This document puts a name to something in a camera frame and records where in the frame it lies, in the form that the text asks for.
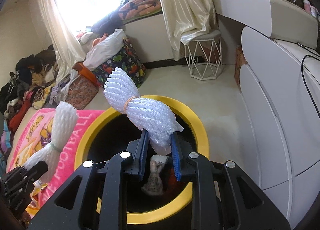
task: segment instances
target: tiled floor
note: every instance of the tiled floor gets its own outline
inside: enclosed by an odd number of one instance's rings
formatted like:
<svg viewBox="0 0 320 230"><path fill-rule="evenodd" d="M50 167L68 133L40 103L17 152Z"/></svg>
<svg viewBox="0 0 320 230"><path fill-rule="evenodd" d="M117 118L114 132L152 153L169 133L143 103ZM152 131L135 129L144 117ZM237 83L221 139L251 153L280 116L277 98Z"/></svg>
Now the tiled floor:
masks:
<svg viewBox="0 0 320 230"><path fill-rule="evenodd" d="M233 160L243 167L238 126L234 66L227 65L217 80L199 81L188 75L186 66L172 66L147 71L147 79L139 88L142 95L175 98L189 106L201 119L210 142L210 160ZM100 88L86 109L106 110L110 105Z"/></svg>

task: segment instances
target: screw head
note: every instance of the screw head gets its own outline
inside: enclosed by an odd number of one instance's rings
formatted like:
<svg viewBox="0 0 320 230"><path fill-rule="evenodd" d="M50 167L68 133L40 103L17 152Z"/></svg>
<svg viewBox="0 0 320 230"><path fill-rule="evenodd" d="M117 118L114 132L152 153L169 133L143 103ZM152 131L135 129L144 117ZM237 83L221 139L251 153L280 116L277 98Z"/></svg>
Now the screw head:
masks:
<svg viewBox="0 0 320 230"><path fill-rule="evenodd" d="M226 166L228 168L234 168L236 166L236 164L233 161L227 161L226 162Z"/></svg>
<svg viewBox="0 0 320 230"><path fill-rule="evenodd" d="M196 152L191 152L191 153L189 153L189 157L192 158L192 159L196 159L196 158L199 157L199 154L196 153Z"/></svg>
<svg viewBox="0 0 320 230"><path fill-rule="evenodd" d="M87 161L85 161L85 162L83 163L83 166L84 166L85 168L90 168L92 165L93 165L93 161L89 161L89 160L87 160Z"/></svg>
<svg viewBox="0 0 320 230"><path fill-rule="evenodd" d="M127 151L124 151L124 152L120 153L120 157L124 158L124 159L130 157L130 155L131 155L131 153L129 153Z"/></svg>

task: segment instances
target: white wall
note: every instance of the white wall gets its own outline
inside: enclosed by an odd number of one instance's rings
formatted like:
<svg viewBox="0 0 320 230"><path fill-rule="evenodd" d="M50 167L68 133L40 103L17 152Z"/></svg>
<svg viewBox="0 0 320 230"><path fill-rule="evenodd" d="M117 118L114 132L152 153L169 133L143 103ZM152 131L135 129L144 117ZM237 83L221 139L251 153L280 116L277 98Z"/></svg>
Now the white wall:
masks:
<svg viewBox="0 0 320 230"><path fill-rule="evenodd" d="M121 28L143 63L173 58L163 14L128 23Z"/></svg>
<svg viewBox="0 0 320 230"><path fill-rule="evenodd" d="M52 41L42 20L38 2L37 0L29 0L28 5L32 23L41 41L41 45L44 49L47 49L52 44Z"/></svg>
<svg viewBox="0 0 320 230"><path fill-rule="evenodd" d="M9 11L0 13L0 87L10 79L17 62L42 50L33 26L28 1L18 2Z"/></svg>

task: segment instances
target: white dresser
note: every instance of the white dresser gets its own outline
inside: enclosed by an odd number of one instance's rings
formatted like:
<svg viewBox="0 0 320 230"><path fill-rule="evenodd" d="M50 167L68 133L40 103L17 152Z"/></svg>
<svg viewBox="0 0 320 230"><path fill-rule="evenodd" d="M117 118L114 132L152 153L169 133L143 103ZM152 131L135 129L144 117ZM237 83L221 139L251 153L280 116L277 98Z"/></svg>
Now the white dresser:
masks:
<svg viewBox="0 0 320 230"><path fill-rule="evenodd" d="M320 192L320 119L301 76L310 53L296 44L315 52L317 20L284 0L214 3L218 14L247 25L237 114L244 169L293 229ZM304 66L320 107L320 62L307 58Z"/></svg>

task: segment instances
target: curtain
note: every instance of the curtain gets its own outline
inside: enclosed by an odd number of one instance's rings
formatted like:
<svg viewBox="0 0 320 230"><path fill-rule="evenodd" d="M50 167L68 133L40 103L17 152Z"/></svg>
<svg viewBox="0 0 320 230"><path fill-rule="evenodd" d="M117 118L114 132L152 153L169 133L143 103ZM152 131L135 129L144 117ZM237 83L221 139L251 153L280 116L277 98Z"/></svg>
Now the curtain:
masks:
<svg viewBox="0 0 320 230"><path fill-rule="evenodd" d="M44 24L56 50L59 73L57 82L70 74L75 63L85 59L85 53L63 20L56 0L37 0Z"/></svg>
<svg viewBox="0 0 320 230"><path fill-rule="evenodd" d="M175 60L180 58L180 41L187 45L216 26L212 0L161 0L161 6Z"/></svg>

